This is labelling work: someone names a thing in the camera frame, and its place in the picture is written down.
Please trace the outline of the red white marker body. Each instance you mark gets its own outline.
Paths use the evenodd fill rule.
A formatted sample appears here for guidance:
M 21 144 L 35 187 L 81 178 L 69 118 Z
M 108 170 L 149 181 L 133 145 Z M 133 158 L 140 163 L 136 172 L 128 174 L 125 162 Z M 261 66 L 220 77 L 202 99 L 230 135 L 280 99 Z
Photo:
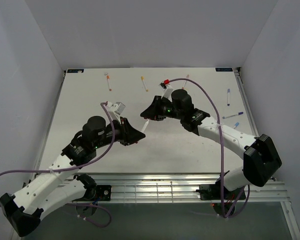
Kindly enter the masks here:
M 149 119 L 144 123 L 144 125 L 143 125 L 143 127 L 142 127 L 142 129 L 141 129 L 141 132 L 142 133 L 144 133 L 145 132 L 145 130 L 146 130 L 146 128 L 147 128 L 147 126 L 148 126 L 148 124 L 149 124 Z

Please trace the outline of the orange capped white marker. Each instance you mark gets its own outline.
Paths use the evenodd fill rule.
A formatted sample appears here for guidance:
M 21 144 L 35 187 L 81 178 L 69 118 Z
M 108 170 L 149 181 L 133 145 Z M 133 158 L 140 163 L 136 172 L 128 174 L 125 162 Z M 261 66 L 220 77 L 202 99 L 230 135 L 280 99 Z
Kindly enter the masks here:
M 109 75 L 106 75 L 106 81 L 107 81 L 108 89 L 111 92 L 112 91 L 112 86 L 111 86 L 110 76 Z

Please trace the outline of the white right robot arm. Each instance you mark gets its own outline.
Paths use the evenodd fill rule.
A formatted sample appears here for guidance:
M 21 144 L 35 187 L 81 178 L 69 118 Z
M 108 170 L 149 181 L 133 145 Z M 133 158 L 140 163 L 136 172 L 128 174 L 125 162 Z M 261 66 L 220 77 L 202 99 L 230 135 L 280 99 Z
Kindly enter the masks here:
M 246 185 L 263 187 L 282 166 L 274 142 L 268 135 L 253 136 L 219 125 L 209 113 L 194 107 L 192 98 L 183 89 L 174 90 L 171 99 L 155 96 L 140 116 L 152 121 L 177 119 L 185 130 L 222 144 L 243 160 L 242 167 L 227 172 L 216 185 L 216 194 L 222 199 Z

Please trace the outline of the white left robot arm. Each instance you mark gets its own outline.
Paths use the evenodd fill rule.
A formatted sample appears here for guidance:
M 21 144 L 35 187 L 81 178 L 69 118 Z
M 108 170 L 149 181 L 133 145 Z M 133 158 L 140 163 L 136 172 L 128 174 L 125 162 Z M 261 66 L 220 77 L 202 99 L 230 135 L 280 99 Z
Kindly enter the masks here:
M 101 116 L 90 117 L 47 172 L 14 194 L 5 193 L 0 197 L 4 216 L 17 234 L 24 237 L 33 232 L 43 218 L 63 205 L 74 200 L 93 201 L 97 198 L 98 187 L 89 175 L 80 174 L 65 186 L 60 186 L 61 183 L 93 160 L 98 148 L 114 142 L 129 146 L 145 137 L 125 117 L 110 124 L 106 124 Z

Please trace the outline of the thin purple tipped pen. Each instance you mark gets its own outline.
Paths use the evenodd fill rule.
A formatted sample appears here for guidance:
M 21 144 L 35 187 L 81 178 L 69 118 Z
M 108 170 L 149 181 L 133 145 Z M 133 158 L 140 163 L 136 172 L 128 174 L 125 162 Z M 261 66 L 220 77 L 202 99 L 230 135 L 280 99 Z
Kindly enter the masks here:
M 235 113 L 235 114 L 223 116 L 222 119 L 229 119 L 229 118 L 233 118 L 233 117 L 240 116 L 240 115 L 243 115 L 243 114 L 244 114 L 244 112 L 243 112 L 243 111 L 240 111 L 240 112 L 237 112 L 237 113 Z

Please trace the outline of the yellow capped white marker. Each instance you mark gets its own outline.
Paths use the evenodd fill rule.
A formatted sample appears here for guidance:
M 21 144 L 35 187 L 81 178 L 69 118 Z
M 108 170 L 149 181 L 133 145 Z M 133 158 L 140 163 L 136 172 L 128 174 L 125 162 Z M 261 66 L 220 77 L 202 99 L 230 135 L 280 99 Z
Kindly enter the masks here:
M 143 87 L 144 87 L 145 91 L 148 92 L 149 89 L 148 89 L 148 87 L 147 87 L 147 85 L 146 85 L 144 76 L 141 76 L 140 79 L 141 79 L 141 81 L 142 81 L 142 84 L 143 84 Z

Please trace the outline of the peach capped white marker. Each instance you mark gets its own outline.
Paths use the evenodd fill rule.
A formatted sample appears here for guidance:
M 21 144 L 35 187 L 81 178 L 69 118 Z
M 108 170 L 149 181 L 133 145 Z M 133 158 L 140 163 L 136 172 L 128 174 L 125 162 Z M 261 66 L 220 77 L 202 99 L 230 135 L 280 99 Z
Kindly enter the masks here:
M 182 89 L 186 90 L 186 84 L 187 84 L 188 80 L 184 80 L 183 85 L 182 85 Z

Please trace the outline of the purple capped white marker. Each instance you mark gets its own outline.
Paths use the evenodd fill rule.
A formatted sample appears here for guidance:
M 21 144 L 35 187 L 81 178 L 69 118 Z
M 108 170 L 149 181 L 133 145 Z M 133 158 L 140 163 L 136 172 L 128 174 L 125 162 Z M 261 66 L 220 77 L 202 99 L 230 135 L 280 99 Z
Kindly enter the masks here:
M 230 106 L 230 104 L 231 104 L 231 89 L 230 88 L 227 89 L 226 104 L 227 104 L 227 106 Z

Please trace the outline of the right blue table sticker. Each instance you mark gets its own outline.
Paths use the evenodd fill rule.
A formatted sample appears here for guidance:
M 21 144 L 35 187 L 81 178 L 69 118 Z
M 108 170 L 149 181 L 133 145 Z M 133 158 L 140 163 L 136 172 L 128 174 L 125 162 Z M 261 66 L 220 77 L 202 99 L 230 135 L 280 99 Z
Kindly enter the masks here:
M 216 67 L 216 72 L 233 72 L 233 69 L 230 67 Z

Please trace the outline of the blue table sticker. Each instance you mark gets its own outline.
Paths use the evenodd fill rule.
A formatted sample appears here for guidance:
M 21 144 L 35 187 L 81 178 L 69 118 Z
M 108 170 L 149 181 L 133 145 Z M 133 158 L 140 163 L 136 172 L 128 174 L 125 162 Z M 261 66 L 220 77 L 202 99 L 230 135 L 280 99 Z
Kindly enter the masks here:
M 216 72 L 233 72 L 233 69 L 230 67 L 216 67 Z
M 76 69 L 68 69 L 66 71 L 67 74 L 77 74 L 77 73 L 83 73 L 84 69 L 82 68 L 76 68 Z

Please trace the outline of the left blue table sticker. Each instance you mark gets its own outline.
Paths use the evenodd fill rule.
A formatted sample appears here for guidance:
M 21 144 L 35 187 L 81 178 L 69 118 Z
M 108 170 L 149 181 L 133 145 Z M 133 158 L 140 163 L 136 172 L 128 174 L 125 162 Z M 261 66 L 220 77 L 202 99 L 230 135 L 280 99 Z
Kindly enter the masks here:
M 77 74 L 77 73 L 83 73 L 84 69 L 82 68 L 76 68 L 76 69 L 68 69 L 66 71 L 67 74 Z

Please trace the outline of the aluminium front rail frame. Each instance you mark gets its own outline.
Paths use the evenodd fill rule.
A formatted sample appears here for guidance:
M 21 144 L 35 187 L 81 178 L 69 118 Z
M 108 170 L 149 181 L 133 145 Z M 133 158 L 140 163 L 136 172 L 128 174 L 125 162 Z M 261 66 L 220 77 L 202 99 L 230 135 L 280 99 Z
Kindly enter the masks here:
M 200 200 L 200 185 L 215 183 L 218 173 L 205 174 L 141 174 L 88 173 L 97 185 L 111 185 L 113 204 L 143 203 L 212 203 Z M 263 187 L 250 186 L 248 203 L 289 202 L 290 196 L 282 181 L 269 180 Z

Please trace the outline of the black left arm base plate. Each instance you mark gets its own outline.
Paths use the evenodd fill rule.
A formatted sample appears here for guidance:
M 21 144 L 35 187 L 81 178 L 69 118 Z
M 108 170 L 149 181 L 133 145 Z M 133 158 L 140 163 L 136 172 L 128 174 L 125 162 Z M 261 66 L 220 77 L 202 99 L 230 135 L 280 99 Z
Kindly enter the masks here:
M 111 185 L 96 185 L 86 190 L 83 199 L 87 201 L 110 201 L 112 193 Z

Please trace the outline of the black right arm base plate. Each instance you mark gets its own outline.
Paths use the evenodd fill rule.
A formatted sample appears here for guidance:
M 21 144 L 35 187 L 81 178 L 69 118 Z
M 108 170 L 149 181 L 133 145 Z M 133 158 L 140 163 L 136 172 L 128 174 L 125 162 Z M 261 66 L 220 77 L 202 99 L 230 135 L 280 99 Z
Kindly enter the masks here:
M 216 184 L 200 184 L 198 189 L 195 190 L 199 193 L 199 198 L 202 201 L 205 200 L 220 200 L 221 199 L 221 188 Z M 233 191 L 228 191 L 226 188 L 223 189 L 223 198 L 226 201 L 235 200 L 241 192 L 241 188 L 237 188 Z

